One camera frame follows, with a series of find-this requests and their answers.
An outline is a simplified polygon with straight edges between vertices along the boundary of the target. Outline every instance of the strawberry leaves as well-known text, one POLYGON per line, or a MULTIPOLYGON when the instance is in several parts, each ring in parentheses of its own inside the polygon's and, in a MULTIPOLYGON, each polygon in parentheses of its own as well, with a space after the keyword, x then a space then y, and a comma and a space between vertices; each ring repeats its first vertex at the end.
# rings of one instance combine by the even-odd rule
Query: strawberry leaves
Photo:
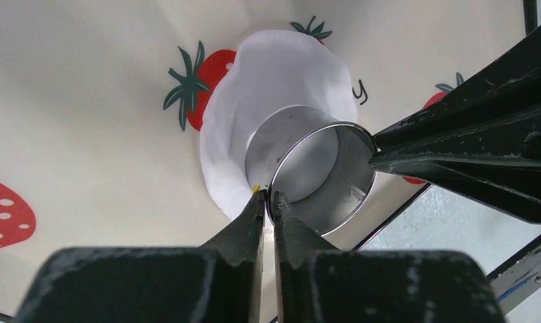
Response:
POLYGON ((445 93, 449 93, 451 91, 453 91, 453 87, 448 85, 448 84, 444 84, 444 83, 439 83, 437 85, 435 85, 435 87, 437 89, 440 89, 441 91, 445 92, 445 93))
POLYGON ((461 73, 457 72, 457 86, 463 84, 464 82, 465 82, 465 80, 463 79, 463 75, 461 75, 461 73))
POLYGON ((303 34, 306 34, 306 29, 304 29, 304 27, 301 24, 299 24, 297 22, 291 22, 290 26, 293 26, 294 29, 296 29, 297 32, 301 32, 303 34))
MULTIPOLYGON (((465 80, 463 79, 463 75, 461 75, 461 73, 458 73, 456 74, 456 79, 457 79, 457 86, 463 84, 465 82, 465 80)), ((454 87, 448 85, 448 84, 444 84, 444 83, 439 83, 437 85, 435 85, 435 87, 437 89, 440 89, 441 91, 445 92, 445 93, 449 93, 451 91, 454 90, 454 87)))
POLYGON ((170 74, 174 79, 180 82, 180 85, 176 86, 166 96, 166 99, 164 100, 164 110, 166 110, 172 104, 176 103, 179 100, 179 122, 182 131, 185 131, 185 125, 187 121, 186 113, 187 111, 191 113, 195 111, 195 108, 197 106, 197 92, 209 92, 211 90, 203 80, 197 77, 197 71, 199 70, 205 59, 205 48, 203 46, 203 43, 201 41, 199 42, 194 63, 192 63, 191 61, 191 56, 183 48, 179 46, 178 48, 183 58, 186 76, 179 74, 174 69, 170 69, 168 71, 168 74, 170 74))
POLYGON ((296 29, 297 32, 307 34, 308 36, 312 36, 318 40, 325 39, 326 37, 332 34, 332 31, 323 32, 325 22, 322 22, 321 24, 316 26, 314 29, 311 29, 312 23, 314 22, 315 19, 316 19, 316 16, 313 15, 312 19, 310 20, 310 23, 308 23, 306 28, 304 28, 301 24, 297 22, 291 22, 290 26, 293 26, 293 28, 296 29))

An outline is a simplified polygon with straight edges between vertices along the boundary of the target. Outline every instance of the strawberry print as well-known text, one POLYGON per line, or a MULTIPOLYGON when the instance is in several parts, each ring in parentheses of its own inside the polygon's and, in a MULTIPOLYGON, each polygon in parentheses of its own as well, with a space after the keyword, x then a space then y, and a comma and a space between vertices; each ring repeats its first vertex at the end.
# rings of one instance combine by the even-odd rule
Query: strawberry print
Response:
MULTIPOLYGON (((464 81, 462 75, 460 73, 457 73, 456 75, 456 78, 457 78, 457 86, 461 85, 464 81)), ((446 96, 449 92, 453 91, 454 87, 448 85, 448 84, 444 84, 444 83, 439 83, 437 85, 435 85, 435 87, 437 89, 440 89, 441 91, 437 94, 435 94, 434 96, 432 96, 429 101, 427 101, 427 103, 421 108, 421 110, 427 108, 428 106, 432 105, 433 103, 439 101, 440 99, 442 99, 444 96, 446 96)), ((404 180, 406 180, 407 182, 411 183, 411 184, 416 184, 416 185, 420 185, 420 184, 425 184, 425 181, 423 180, 417 180, 415 178, 409 178, 409 177, 403 177, 404 180)))
POLYGON ((235 52, 222 49, 205 58, 205 48, 199 42, 195 62, 192 63, 190 55, 178 47, 184 64, 186 75, 183 76, 170 69, 168 73, 176 79, 180 85, 169 92, 164 100, 164 110, 179 100, 179 123, 185 131, 186 122, 199 131, 203 125, 203 112, 211 93, 227 74, 229 66, 235 61, 235 52))
POLYGON ((35 227, 35 214, 27 202, 0 183, 0 248, 27 240, 35 227))
POLYGON ((312 36, 316 38, 321 44, 323 44, 322 40, 327 38, 329 35, 331 35, 332 31, 323 32, 325 22, 322 22, 320 25, 316 26, 316 28, 311 29, 312 23, 314 22, 315 19, 316 19, 316 16, 313 15, 312 19, 310 20, 306 28, 304 28, 304 26, 302 26, 301 24, 297 22, 291 22, 290 26, 293 26, 294 29, 296 29, 296 31, 298 32, 301 32, 303 34, 307 34, 308 36, 312 36))

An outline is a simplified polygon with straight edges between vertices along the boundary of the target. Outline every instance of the table surface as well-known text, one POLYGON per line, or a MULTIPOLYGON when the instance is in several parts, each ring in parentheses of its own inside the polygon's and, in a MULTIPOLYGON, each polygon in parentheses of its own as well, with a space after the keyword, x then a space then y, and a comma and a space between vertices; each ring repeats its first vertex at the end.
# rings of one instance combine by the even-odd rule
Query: table surface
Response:
MULTIPOLYGON (((182 67, 177 46, 202 40, 210 54, 236 48, 267 22, 290 28, 316 15, 333 30, 324 44, 346 61, 354 90, 364 85, 366 103, 356 95, 358 122, 376 133, 441 95, 435 84, 456 86, 456 73, 468 79, 524 37, 521 0, 284 0, 256 7, 157 0, 121 8, 111 0, 15 2, 0 2, 0 182, 30 204, 37 229, 0 249, 0 312, 8 315, 37 268, 62 247, 196 246, 228 223, 205 191, 199 133, 182 132, 175 110, 161 111, 173 86, 167 70, 182 67)), ((359 216, 326 238, 352 248, 420 187, 379 174, 359 216)), ((261 322, 276 315, 272 236, 267 229, 261 322)))

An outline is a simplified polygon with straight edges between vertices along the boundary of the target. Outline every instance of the green leaf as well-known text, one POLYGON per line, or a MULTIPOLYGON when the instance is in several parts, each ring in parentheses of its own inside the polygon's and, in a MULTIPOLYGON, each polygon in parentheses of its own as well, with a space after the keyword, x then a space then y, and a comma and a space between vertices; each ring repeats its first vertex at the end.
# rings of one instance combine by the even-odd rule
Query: green leaf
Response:
POLYGON ((191 108, 190 108, 190 106, 189 106, 189 102, 191 101, 191 93, 192 93, 192 92, 193 92, 193 91, 187 91, 187 92, 185 92, 185 95, 184 95, 184 97, 183 97, 183 100, 185 101, 185 104, 184 104, 184 105, 185 105, 185 109, 186 109, 186 110, 191 110, 191 108))
POLYGON ((314 22, 315 19, 316 19, 316 16, 313 15, 313 16, 312 16, 312 19, 311 19, 310 22, 308 23, 308 27, 306 27, 306 34, 310 35, 310 26, 312 26, 312 23, 314 22))
POLYGON ((322 32, 322 29, 324 29, 324 22, 322 22, 320 25, 318 25, 316 28, 314 28, 310 34, 319 34, 322 32))
POLYGON ((205 48, 203 47, 203 43, 201 40, 199 40, 199 47, 197 48, 197 55, 195 56, 195 65, 193 66, 193 75, 197 73, 197 70, 203 64, 203 60, 205 59, 205 48))
POLYGON ((174 78, 177 79, 180 84, 183 84, 185 82, 185 76, 179 75, 178 72, 176 72, 174 69, 170 69, 168 73, 174 78))
POLYGON ((185 131, 186 121, 187 121, 187 115, 185 111, 185 98, 182 98, 180 100, 180 127, 182 127, 182 131, 185 131))
POLYGON ((180 49, 180 52, 182 53, 183 63, 185 64, 185 73, 187 77, 190 77, 191 75, 193 75, 191 57, 189 57, 189 54, 185 50, 183 50, 183 48, 179 46, 178 48, 180 49))
POLYGON ((452 86, 444 84, 444 83, 439 83, 439 84, 435 85, 435 87, 437 89, 440 89, 441 91, 443 91, 445 93, 449 93, 449 92, 454 90, 454 88, 452 86))
POLYGON ((189 110, 191 112, 195 112, 195 108, 197 106, 197 91, 191 91, 189 92, 189 100, 187 101, 189 103, 189 110))
POLYGON ((205 82, 200 79, 199 77, 196 77, 195 78, 195 84, 197 85, 197 87, 199 88, 200 91, 205 91, 205 92, 210 92, 211 90, 209 89, 209 86, 207 86, 207 84, 205 84, 205 82))
POLYGON ((319 33, 319 34, 312 35, 312 36, 313 36, 314 38, 320 40, 320 39, 324 39, 324 38, 328 37, 328 36, 331 35, 331 34, 332 34, 332 32, 329 31, 329 32, 321 32, 321 33, 319 33))
POLYGON ((297 22, 291 22, 290 26, 293 26, 294 29, 296 29, 297 32, 305 33, 304 27, 301 24, 297 23, 297 22))
POLYGON ((171 90, 164 100, 164 110, 169 108, 173 103, 182 98, 184 95, 184 88, 181 85, 178 85, 176 88, 171 90))
POLYGON ((463 79, 463 75, 461 75, 461 73, 457 72, 457 86, 463 84, 464 82, 465 82, 465 80, 463 79))

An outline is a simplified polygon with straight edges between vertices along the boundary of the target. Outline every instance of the stainless steel ring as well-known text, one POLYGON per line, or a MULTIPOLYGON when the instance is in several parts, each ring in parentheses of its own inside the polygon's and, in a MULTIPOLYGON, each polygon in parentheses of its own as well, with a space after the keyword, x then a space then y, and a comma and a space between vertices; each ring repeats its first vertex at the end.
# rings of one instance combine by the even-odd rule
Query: stainless steel ring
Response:
POLYGON ((375 180, 368 166, 375 151, 362 126, 293 106, 272 115, 255 132, 245 171, 249 185, 268 189, 268 205, 274 191, 284 192, 298 217, 324 235, 346 223, 365 202, 375 180))

